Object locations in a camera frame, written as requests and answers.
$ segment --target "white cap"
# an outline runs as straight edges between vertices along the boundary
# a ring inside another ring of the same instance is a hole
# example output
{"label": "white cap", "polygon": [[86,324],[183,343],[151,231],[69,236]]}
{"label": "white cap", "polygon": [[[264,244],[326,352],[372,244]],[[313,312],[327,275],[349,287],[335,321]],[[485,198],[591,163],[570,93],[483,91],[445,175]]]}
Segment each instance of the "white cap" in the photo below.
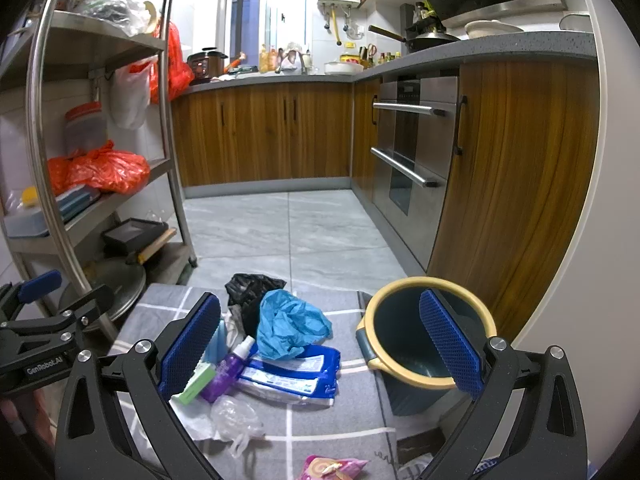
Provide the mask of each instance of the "white cap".
{"label": "white cap", "polygon": [[249,357],[249,352],[251,351],[251,347],[254,345],[255,339],[248,335],[244,341],[242,341],[235,349],[234,354],[236,354],[243,361]]}

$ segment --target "plaid mat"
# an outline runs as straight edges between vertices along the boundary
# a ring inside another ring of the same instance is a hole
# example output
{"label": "plaid mat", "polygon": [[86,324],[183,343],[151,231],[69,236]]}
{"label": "plaid mat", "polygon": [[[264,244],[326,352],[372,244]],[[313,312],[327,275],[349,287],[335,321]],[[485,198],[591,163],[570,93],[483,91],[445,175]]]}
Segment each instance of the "plaid mat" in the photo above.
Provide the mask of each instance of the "plaid mat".
{"label": "plaid mat", "polygon": [[[126,352],[142,338],[155,339],[171,320],[184,317],[207,289],[151,285],[129,314],[111,354]],[[225,290],[210,290],[226,310]],[[297,295],[324,311],[334,338],[325,344],[340,351],[338,395],[330,408],[289,406],[242,392],[231,395],[248,402],[264,424],[266,437],[252,440],[241,460],[213,440],[198,448],[225,480],[294,480],[311,454],[369,460],[361,480],[402,480],[396,472],[396,438],[386,391],[378,372],[369,370],[355,339],[368,297],[360,292],[309,288]],[[146,460],[159,465],[128,394],[119,394],[129,429]]]}

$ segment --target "tiled floor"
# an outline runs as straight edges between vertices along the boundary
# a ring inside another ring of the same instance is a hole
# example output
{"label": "tiled floor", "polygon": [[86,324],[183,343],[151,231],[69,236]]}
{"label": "tiled floor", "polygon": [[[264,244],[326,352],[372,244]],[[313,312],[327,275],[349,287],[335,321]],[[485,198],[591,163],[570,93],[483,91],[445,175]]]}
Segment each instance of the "tiled floor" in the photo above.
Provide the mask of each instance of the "tiled floor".
{"label": "tiled floor", "polygon": [[221,288],[235,272],[260,272],[290,290],[373,294],[405,277],[347,189],[194,198],[184,209],[198,256],[188,285]]}

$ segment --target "kitchen countertop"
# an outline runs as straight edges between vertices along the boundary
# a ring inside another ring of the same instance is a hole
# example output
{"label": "kitchen countertop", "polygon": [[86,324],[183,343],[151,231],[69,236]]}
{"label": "kitchen countertop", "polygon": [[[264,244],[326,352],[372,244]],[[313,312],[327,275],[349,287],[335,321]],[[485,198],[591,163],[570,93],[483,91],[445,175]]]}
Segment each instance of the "kitchen countertop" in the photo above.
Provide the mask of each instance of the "kitchen countertop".
{"label": "kitchen countertop", "polygon": [[228,81],[202,83],[187,88],[183,95],[216,88],[287,82],[352,83],[372,77],[403,75],[456,66],[479,59],[501,57],[550,57],[597,61],[593,34],[567,30],[516,32],[455,41],[364,70],[358,75],[257,75]]}

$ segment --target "oven door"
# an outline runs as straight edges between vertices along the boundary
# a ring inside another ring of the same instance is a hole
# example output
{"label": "oven door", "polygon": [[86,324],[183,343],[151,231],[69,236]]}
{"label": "oven door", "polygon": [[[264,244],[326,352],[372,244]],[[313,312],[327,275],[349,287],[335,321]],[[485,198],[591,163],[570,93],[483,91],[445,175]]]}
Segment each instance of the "oven door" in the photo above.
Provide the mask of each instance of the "oven door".
{"label": "oven door", "polygon": [[440,223],[456,105],[379,102],[373,202],[426,269]]}

